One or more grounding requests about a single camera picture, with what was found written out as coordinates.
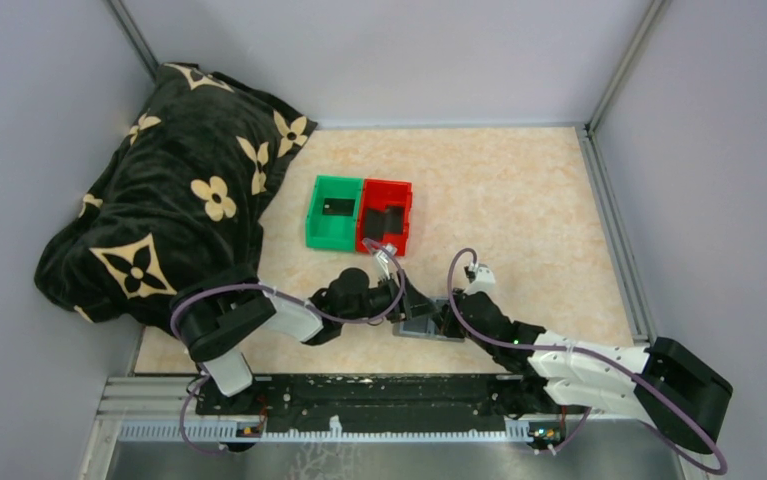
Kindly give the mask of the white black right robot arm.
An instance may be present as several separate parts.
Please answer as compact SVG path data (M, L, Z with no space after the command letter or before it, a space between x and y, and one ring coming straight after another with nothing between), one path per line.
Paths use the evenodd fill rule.
M434 323L525 378L522 398L535 412L555 404L603 410L699 454L712 453L733 395L729 381L674 339L635 347L576 341L510 319L484 292L456 293Z

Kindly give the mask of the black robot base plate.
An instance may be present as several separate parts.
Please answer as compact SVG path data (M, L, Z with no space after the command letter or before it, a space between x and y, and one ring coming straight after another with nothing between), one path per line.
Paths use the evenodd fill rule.
M258 375L231 397L213 381L197 394L199 415L252 415L268 433L322 432L337 418L347 433L467 433L503 429L564 408L544 381L513 374Z

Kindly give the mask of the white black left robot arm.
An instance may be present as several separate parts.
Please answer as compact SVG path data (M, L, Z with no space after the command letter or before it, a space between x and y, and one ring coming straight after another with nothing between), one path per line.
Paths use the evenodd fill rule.
M262 284L247 267L233 267L177 294L169 326L189 357L217 387L223 405L236 414L251 411L259 388L238 345L260 328L317 346L349 323L431 319L437 301L421 294L402 272L378 282L359 268L343 270L308 299Z

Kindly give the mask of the grey leather card holder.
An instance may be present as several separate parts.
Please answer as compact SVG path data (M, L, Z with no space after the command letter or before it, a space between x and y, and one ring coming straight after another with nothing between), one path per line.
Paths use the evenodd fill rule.
M442 330L436 326L430 315L420 315L418 318L396 323L393 325L392 334L395 337L421 340L458 343L463 343L465 341L463 337L446 336L443 334Z

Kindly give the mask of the dark credit card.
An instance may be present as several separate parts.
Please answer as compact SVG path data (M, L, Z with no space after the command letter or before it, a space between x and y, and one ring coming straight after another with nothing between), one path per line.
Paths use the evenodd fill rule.
M362 217L362 238L381 242L384 236L384 211L366 208Z
M399 205L387 205L384 210L384 234L402 235L405 225L405 208Z

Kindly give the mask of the grey credit card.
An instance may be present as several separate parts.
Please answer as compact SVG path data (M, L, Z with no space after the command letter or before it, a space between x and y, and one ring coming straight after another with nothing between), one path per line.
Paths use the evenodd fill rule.
M326 216L345 216L354 215L356 200L353 198L325 198L322 214Z

